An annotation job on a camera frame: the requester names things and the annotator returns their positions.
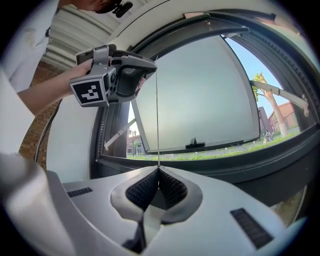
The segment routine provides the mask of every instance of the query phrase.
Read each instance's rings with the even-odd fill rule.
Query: white ceiling
[[[121,18],[113,13],[97,14],[65,6],[54,16],[50,42],[42,61],[59,69],[76,64],[75,54],[108,42],[112,32],[143,5],[152,0],[130,0],[133,7]]]

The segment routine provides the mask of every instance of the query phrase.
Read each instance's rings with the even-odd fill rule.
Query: frosted glass
[[[220,36],[184,45],[157,60],[160,150],[206,146],[259,136],[257,105],[248,78]],[[132,102],[145,149],[156,151],[156,75]]]

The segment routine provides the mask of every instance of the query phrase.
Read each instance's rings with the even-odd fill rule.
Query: black vent
[[[245,209],[232,210],[230,213],[257,249],[272,241],[273,237]]]
[[[125,195],[132,203],[145,211],[158,190],[158,170],[130,186]]]
[[[89,193],[92,191],[93,190],[90,187],[85,187],[85,188],[81,188],[78,190],[69,191],[69,192],[67,192],[67,194],[70,198],[73,198],[73,197],[81,196],[83,194],[86,194],[86,193]]]
[[[160,170],[159,188],[164,196],[167,210],[180,203],[188,193],[185,184],[162,170]]]

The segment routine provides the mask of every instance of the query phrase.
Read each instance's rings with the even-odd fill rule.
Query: window latch
[[[196,139],[196,137],[194,137],[191,139],[189,145],[185,145],[185,148],[186,149],[200,148],[200,147],[204,147],[205,145],[206,145],[206,143],[204,143],[204,142],[197,143],[197,139]]]

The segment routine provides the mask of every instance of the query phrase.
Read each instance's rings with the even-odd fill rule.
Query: tree
[[[135,142],[133,143],[133,145],[134,145],[134,149],[137,149],[137,150],[138,150],[139,142],[138,142],[138,141],[135,141]]]
[[[268,84],[268,82],[264,78],[262,72],[261,73],[256,73],[252,80]],[[280,128],[280,132],[281,132],[282,137],[287,136],[288,135],[288,129],[287,129],[287,126],[286,126],[286,122],[285,122],[285,119],[284,119],[284,117],[283,117],[283,115],[282,115],[282,113],[280,111],[280,108],[279,108],[279,106],[278,106],[278,104],[276,102],[276,99],[275,99],[273,93],[270,92],[270,91],[266,91],[264,89],[258,89],[255,86],[253,86],[252,89],[253,89],[253,93],[254,93],[254,96],[255,96],[255,100],[257,102],[258,102],[258,95],[266,97],[266,99],[268,100],[268,102],[271,104],[271,106],[273,108],[274,114],[275,114],[276,119],[277,119],[278,124],[279,124],[279,128]]]

